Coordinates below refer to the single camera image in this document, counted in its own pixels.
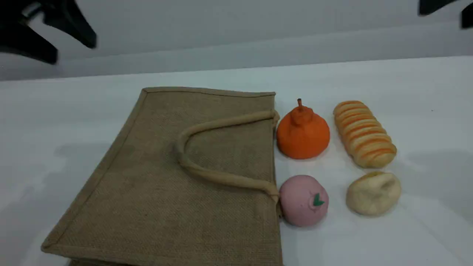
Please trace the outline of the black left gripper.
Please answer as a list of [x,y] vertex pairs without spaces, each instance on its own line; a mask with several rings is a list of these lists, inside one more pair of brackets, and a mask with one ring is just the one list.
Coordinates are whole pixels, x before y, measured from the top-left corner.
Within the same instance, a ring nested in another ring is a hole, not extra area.
[[24,25],[41,12],[44,12],[44,24],[59,29],[90,49],[97,47],[96,32],[75,0],[1,0],[0,52],[56,64],[58,50]]

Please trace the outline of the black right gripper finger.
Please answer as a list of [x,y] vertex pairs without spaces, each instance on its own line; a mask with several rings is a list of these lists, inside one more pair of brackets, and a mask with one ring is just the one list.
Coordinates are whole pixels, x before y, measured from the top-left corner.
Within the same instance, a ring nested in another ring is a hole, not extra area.
[[456,0],[419,0],[418,1],[418,15],[419,16],[430,15],[455,1]]
[[461,11],[461,29],[473,28],[473,3]]

